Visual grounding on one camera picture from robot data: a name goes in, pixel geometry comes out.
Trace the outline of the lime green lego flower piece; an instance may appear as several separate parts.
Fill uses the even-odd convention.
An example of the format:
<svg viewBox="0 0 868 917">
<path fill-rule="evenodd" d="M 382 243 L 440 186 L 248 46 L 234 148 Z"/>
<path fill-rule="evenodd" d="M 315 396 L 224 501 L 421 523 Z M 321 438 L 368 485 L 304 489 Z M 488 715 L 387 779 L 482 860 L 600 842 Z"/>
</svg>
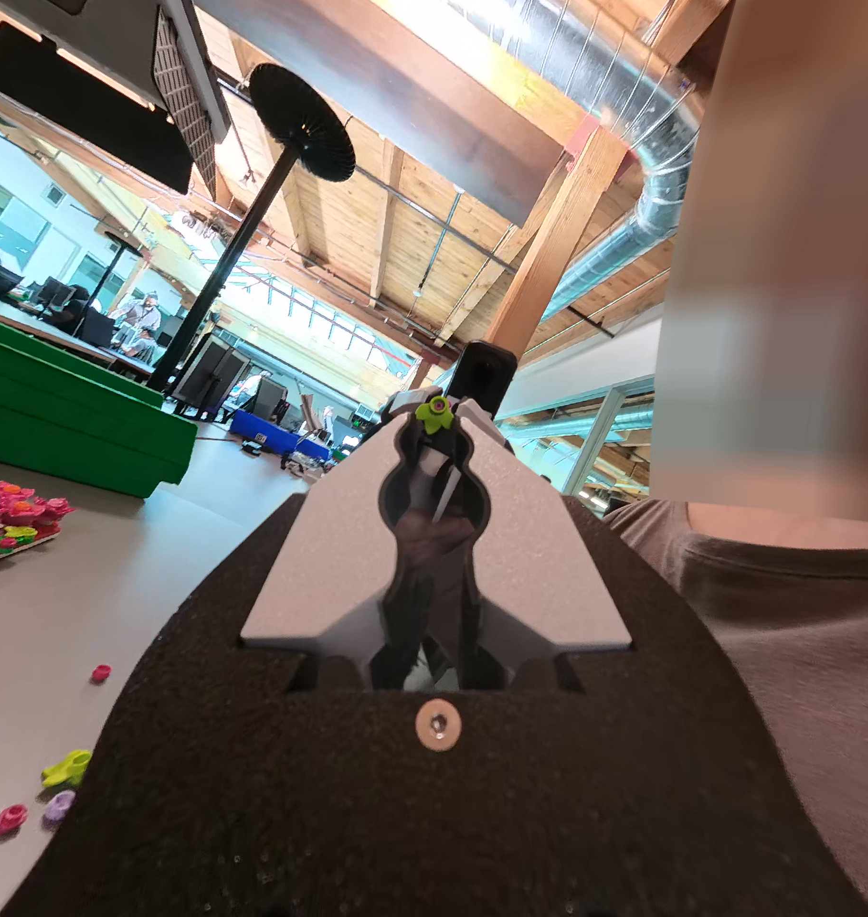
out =
<svg viewBox="0 0 868 917">
<path fill-rule="evenodd" d="M 415 418 L 423 426 L 424 433 L 433 438 L 440 431 L 450 430 L 454 423 L 454 415 L 446 397 L 432 396 L 415 410 Z"/>
</svg>

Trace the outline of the pink red lego heart build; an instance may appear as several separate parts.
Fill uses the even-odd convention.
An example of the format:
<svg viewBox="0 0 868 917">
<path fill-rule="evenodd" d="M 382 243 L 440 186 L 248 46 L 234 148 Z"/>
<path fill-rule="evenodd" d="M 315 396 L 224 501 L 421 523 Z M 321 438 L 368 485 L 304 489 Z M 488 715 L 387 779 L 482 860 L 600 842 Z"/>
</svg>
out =
<svg viewBox="0 0 868 917">
<path fill-rule="evenodd" d="M 65 498 L 44 499 L 32 489 L 0 481 L 0 561 L 58 537 L 61 522 L 74 510 Z"/>
</svg>

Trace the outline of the black computer monitor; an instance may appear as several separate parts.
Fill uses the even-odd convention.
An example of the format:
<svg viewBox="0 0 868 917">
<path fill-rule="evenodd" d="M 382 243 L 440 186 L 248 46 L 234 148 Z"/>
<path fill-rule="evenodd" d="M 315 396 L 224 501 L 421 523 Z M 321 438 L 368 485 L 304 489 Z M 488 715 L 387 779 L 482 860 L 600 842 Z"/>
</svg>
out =
<svg viewBox="0 0 868 917">
<path fill-rule="evenodd" d="M 170 396 L 175 402 L 174 416 L 184 416 L 191 410 L 194 419 L 214 421 L 250 363 L 246 354 L 218 333 L 212 331 L 203 336 L 179 371 L 171 390 Z"/>
<path fill-rule="evenodd" d="M 258 419 L 278 425 L 287 409 L 287 387 L 263 377 L 256 388 L 248 412 Z"/>
</svg>

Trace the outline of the overhead softbox light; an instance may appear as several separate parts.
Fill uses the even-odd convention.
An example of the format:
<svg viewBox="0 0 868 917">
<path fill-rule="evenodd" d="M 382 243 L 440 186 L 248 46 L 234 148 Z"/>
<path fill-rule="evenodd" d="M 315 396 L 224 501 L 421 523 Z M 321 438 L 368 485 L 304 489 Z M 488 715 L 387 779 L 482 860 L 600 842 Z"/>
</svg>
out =
<svg viewBox="0 0 868 917">
<path fill-rule="evenodd" d="M 230 117 L 189 1 L 0 1 L 0 93 L 180 194 L 217 198 Z"/>
</svg>

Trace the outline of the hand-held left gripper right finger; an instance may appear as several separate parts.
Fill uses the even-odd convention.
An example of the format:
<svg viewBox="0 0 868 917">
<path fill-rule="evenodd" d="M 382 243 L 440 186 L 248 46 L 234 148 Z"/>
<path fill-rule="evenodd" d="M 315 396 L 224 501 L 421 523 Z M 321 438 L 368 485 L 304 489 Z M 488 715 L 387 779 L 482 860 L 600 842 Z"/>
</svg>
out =
<svg viewBox="0 0 868 917">
<path fill-rule="evenodd" d="M 562 496 L 477 429 L 466 475 L 483 494 L 471 547 L 475 648 L 511 681 L 533 660 L 632 648 Z"/>
</svg>

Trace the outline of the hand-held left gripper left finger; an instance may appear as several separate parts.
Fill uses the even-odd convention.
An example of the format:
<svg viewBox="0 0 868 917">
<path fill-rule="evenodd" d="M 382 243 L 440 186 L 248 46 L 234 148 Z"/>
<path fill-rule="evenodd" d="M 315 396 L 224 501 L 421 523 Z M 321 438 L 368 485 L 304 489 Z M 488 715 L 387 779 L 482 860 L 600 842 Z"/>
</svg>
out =
<svg viewBox="0 0 868 917">
<path fill-rule="evenodd" d="M 413 638 L 395 637 L 397 526 L 412 506 L 413 416 L 382 426 L 305 495 L 243 625 L 245 649 L 342 658 L 373 690 L 403 690 Z"/>
</svg>

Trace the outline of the lime green lego leaf piece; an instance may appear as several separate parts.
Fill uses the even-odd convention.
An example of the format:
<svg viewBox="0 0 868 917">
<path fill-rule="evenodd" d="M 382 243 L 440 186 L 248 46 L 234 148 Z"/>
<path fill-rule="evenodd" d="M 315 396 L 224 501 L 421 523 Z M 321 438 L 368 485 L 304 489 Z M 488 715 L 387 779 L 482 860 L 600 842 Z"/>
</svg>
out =
<svg viewBox="0 0 868 917">
<path fill-rule="evenodd" d="M 93 756 L 92 750 L 75 749 L 65 754 L 41 772 L 43 789 L 65 787 L 76 790 L 83 783 L 86 769 Z"/>
</svg>

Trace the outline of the blue plastic bin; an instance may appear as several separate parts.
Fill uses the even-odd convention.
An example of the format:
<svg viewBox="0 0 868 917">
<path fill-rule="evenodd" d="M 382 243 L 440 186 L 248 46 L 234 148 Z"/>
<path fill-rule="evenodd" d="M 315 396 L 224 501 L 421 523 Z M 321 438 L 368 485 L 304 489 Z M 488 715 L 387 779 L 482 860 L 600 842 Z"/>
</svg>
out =
<svg viewBox="0 0 868 917">
<path fill-rule="evenodd" d="M 332 458 L 330 450 L 321 444 L 301 440 L 296 433 L 284 430 L 244 410 L 233 413 L 229 432 L 253 442 L 256 442 L 258 437 L 262 437 L 263 445 L 276 454 L 300 452 L 319 462 L 327 462 Z"/>
</svg>

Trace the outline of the person's torso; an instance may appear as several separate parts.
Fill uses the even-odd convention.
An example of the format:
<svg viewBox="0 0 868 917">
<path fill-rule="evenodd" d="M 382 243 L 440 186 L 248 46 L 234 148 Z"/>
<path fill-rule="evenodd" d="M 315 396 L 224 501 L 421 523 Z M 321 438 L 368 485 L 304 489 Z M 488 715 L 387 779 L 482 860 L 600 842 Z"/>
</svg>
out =
<svg viewBox="0 0 868 917">
<path fill-rule="evenodd" d="M 868 522 L 652 499 L 603 522 L 723 648 L 868 900 Z"/>
</svg>

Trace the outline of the background office desk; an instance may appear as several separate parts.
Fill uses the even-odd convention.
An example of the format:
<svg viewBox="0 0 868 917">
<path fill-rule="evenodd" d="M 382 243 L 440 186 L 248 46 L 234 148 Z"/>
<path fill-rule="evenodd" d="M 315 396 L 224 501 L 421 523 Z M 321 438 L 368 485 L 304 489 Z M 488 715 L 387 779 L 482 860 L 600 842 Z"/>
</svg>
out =
<svg viewBox="0 0 868 917">
<path fill-rule="evenodd" d="M 1 301 L 0 325 L 15 329 L 31 338 L 43 340 L 49 345 L 54 345 L 86 361 L 98 363 L 106 369 L 133 373 L 140 376 L 142 380 L 147 380 L 153 372 L 151 366 L 141 361 L 119 355 L 119 353 L 110 349 L 89 345 L 78 338 L 64 334 L 49 324 L 43 323 L 38 318 L 27 316 L 15 306 Z"/>
</svg>

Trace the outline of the silver ventilation duct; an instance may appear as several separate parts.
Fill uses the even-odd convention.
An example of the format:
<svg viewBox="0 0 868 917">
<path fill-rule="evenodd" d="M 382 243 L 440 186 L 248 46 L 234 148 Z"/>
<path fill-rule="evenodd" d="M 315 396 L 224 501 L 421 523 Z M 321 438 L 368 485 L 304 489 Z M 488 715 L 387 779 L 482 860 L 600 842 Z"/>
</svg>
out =
<svg viewBox="0 0 868 917">
<path fill-rule="evenodd" d="M 694 85 L 592 2 L 447 2 L 635 156 L 634 206 L 565 269 L 541 323 L 677 231 L 703 103 Z"/>
</svg>

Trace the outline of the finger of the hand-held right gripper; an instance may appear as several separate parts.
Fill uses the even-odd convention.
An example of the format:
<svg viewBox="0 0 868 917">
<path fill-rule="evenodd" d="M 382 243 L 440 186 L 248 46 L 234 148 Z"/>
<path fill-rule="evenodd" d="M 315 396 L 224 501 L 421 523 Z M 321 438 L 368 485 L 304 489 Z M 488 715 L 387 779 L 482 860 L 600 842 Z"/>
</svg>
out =
<svg viewBox="0 0 868 917">
<path fill-rule="evenodd" d="M 399 415 L 414 416 L 417 408 L 428 403 L 432 397 L 433 390 L 404 390 L 391 396 L 381 409 L 381 426 Z"/>
<path fill-rule="evenodd" d="M 457 420 L 465 433 L 471 435 L 472 429 L 477 429 L 506 452 L 514 455 L 512 446 L 496 427 L 492 416 L 474 400 L 462 400 L 457 404 Z"/>
</svg>

